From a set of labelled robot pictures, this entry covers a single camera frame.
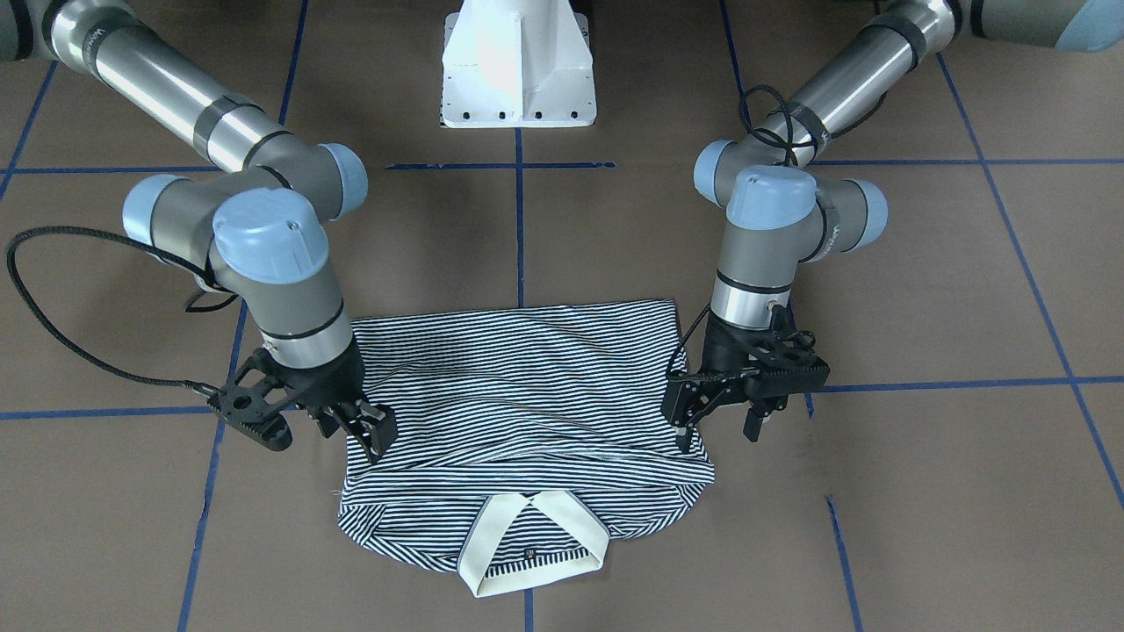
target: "white metal stand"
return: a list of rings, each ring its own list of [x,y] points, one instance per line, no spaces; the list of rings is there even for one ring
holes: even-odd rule
[[[597,118],[589,21],[566,0],[464,0],[445,19],[448,127],[581,127]]]

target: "blue joint cap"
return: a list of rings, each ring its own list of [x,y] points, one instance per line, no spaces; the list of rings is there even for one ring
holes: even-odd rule
[[[363,161],[359,160],[355,152],[338,143],[325,143],[320,145],[332,154],[339,169],[339,183],[343,187],[343,200],[339,204],[339,213],[332,218],[333,222],[339,219],[347,213],[359,208],[366,199],[368,179],[366,169]]]
[[[1058,44],[1059,51],[1097,53],[1124,39],[1124,2],[1089,0],[1073,16]]]
[[[876,187],[873,182],[850,179],[844,180],[844,182],[854,182],[858,184],[862,191],[862,196],[867,198],[867,227],[863,228],[862,236],[859,237],[859,243],[851,247],[853,251],[882,236],[882,232],[886,231],[886,222],[890,217],[890,205],[886,201],[882,190]]]
[[[125,197],[125,205],[121,208],[121,224],[125,225],[125,234],[145,244],[152,243],[152,214],[156,209],[156,200],[172,182],[187,180],[179,175],[161,173],[152,175],[137,182],[136,187]]]
[[[261,283],[297,283],[328,261],[328,235],[311,202],[289,189],[252,189],[232,196],[215,211],[211,227],[226,263]]]
[[[816,179],[791,166],[747,166],[734,180],[726,219],[747,231],[791,226],[816,207]]]
[[[722,157],[722,152],[733,144],[733,141],[715,141],[707,145],[699,157],[695,160],[695,190],[716,205],[718,196],[714,192],[714,177],[715,172],[718,171],[718,160]]]

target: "gray joint housing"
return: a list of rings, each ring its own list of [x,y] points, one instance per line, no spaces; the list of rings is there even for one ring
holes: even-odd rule
[[[737,177],[726,209],[710,309],[743,328],[770,324],[770,304],[788,305],[796,268],[878,238],[881,192],[861,180],[817,181],[786,166],[752,166]]]
[[[320,227],[344,210],[339,171],[328,148],[299,155],[308,164],[293,170],[298,184],[308,181],[300,189],[266,166],[207,183],[148,178],[129,195],[125,223],[134,238],[211,270],[219,287],[246,300],[274,359],[308,369],[334,360],[352,333]]]
[[[949,0],[960,35],[1096,53],[1124,38],[1120,0]]]

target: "silver arm tube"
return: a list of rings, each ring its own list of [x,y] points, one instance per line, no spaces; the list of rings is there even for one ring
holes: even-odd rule
[[[899,0],[865,28],[790,99],[797,166],[812,162],[833,134],[859,119],[878,98],[926,55],[944,48],[957,31],[957,18],[944,0]],[[785,116],[774,112],[762,127],[786,137]],[[780,150],[752,135],[723,152],[714,175],[719,206],[733,193],[734,179],[752,164],[783,157]]]
[[[72,0],[48,42],[67,66],[92,74],[224,171],[241,171],[288,132],[162,40],[119,0]]]

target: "black band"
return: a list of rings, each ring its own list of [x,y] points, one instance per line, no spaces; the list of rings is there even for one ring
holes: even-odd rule
[[[855,182],[854,180],[847,180],[847,182],[851,182],[852,184],[854,184],[855,187],[858,187],[859,195],[862,196],[862,202],[864,205],[867,205],[867,214],[863,215],[863,217],[862,217],[862,232],[859,233],[859,240],[854,243],[853,246],[851,246],[851,247],[849,247],[849,249],[846,249],[844,251],[841,251],[841,252],[851,252],[854,249],[859,247],[859,242],[861,242],[862,241],[862,236],[867,234],[867,226],[870,226],[870,198],[867,197],[867,191],[864,191],[862,189],[862,187],[859,187],[859,183]]]
[[[955,37],[960,35],[960,29],[964,26],[964,10],[960,7],[960,0],[944,0],[944,3],[948,4],[949,10],[952,11],[952,20],[957,25],[952,36]]]
[[[280,183],[281,183],[281,186],[282,186],[282,187],[284,187],[285,189],[292,189],[292,184],[290,184],[290,183],[289,183],[289,180],[288,180],[288,179],[285,179],[285,177],[284,177],[284,175],[281,175],[281,172],[280,172],[280,171],[278,171],[278,170],[273,169],[272,166],[270,166],[270,165],[268,165],[268,164],[259,164],[259,165],[257,165],[257,169],[261,169],[261,170],[262,170],[262,171],[264,171],[265,173],[269,173],[270,175],[272,175],[272,177],[273,177],[274,179],[277,179],[277,181],[278,181],[278,182],[280,182]]]
[[[199,118],[196,119],[196,128],[192,132],[191,146],[196,148],[199,155],[207,160],[210,160],[210,153],[207,151],[207,144],[210,143],[210,135],[218,127],[223,117],[233,112],[234,110],[247,107],[261,110],[255,103],[246,100],[234,100],[228,94],[224,94],[215,101],[207,106],[202,112],[199,114]]]
[[[278,136],[283,136],[285,134],[292,134],[292,132],[289,132],[288,129],[278,129],[277,132],[270,132],[265,136],[262,136],[262,138],[256,143],[254,143],[254,146],[250,147],[250,151],[246,152],[246,159],[242,161],[242,169],[245,170],[251,168],[251,162],[254,160],[254,154],[257,153],[257,150],[262,148],[262,145],[269,143],[270,141],[277,138]]]
[[[31,30],[31,13],[27,11],[27,2],[10,0],[8,3],[11,4],[11,16],[16,19],[16,36],[19,38],[16,44],[16,57],[11,61],[18,62],[31,56],[31,49],[35,48],[35,31]]]
[[[51,51],[51,54],[56,57],[58,56],[58,53],[55,52],[55,43],[51,40],[51,29],[55,26],[55,16],[58,15],[58,10],[62,9],[63,4],[66,2],[67,0],[51,0],[51,3],[47,4],[47,9],[43,11],[43,24],[39,25],[39,28],[43,31],[43,42],[46,43],[47,51]]]
[[[840,209],[835,207],[832,199],[823,191],[816,191],[816,208],[824,220],[824,229],[819,233],[819,243],[812,254],[801,259],[798,263],[815,263],[827,256],[835,250],[835,241],[839,240],[842,223],[840,222]]]
[[[780,287],[780,288],[761,288],[761,287],[758,287],[758,286],[750,286],[750,285],[743,283],[741,281],[735,281],[735,280],[731,279],[729,277],[723,274],[722,270],[718,270],[718,280],[722,281],[723,283],[726,283],[727,286],[729,286],[732,288],[736,288],[736,289],[740,289],[740,290],[743,290],[743,291],[747,291],[747,292],[753,292],[753,294],[785,294],[788,290],[792,289],[792,283],[789,283],[789,285]]]
[[[316,327],[315,329],[309,329],[309,331],[307,331],[307,332],[305,332],[302,334],[271,334],[271,333],[266,332],[265,329],[262,329],[262,333],[265,334],[265,335],[268,335],[268,336],[270,336],[271,338],[277,338],[277,340],[307,338],[309,336],[314,336],[314,335],[323,332],[324,329],[327,329],[328,327],[330,327],[336,320],[339,319],[339,315],[343,314],[343,313],[344,313],[344,304],[343,304],[343,301],[339,301],[339,309],[336,309],[336,315],[333,316],[332,318],[328,318],[327,323],[320,325],[319,327]]]
[[[897,33],[909,43],[909,49],[913,52],[914,56],[913,65],[909,66],[909,70],[912,71],[917,67],[917,62],[919,62],[921,58],[925,56],[925,53],[928,52],[928,43],[925,42],[925,34],[922,33],[921,28],[901,16],[882,13],[870,20],[867,26],[863,27],[863,30],[879,26]]]
[[[789,101],[788,105],[792,118],[808,130],[808,135],[812,136],[813,148],[818,154],[832,142],[832,133],[827,130],[827,126],[824,125],[823,119],[812,108],[797,101]]]
[[[984,35],[984,0],[972,0],[970,19],[972,21],[972,35],[987,39],[987,35]]]
[[[85,70],[90,71],[90,74],[97,76],[102,82],[105,80],[101,79],[101,73],[98,72],[98,49],[105,44],[107,37],[126,27],[142,28],[152,33],[148,27],[140,24],[135,17],[120,12],[114,13],[94,24],[93,28],[85,34],[85,40],[82,42],[82,63],[85,65]]]

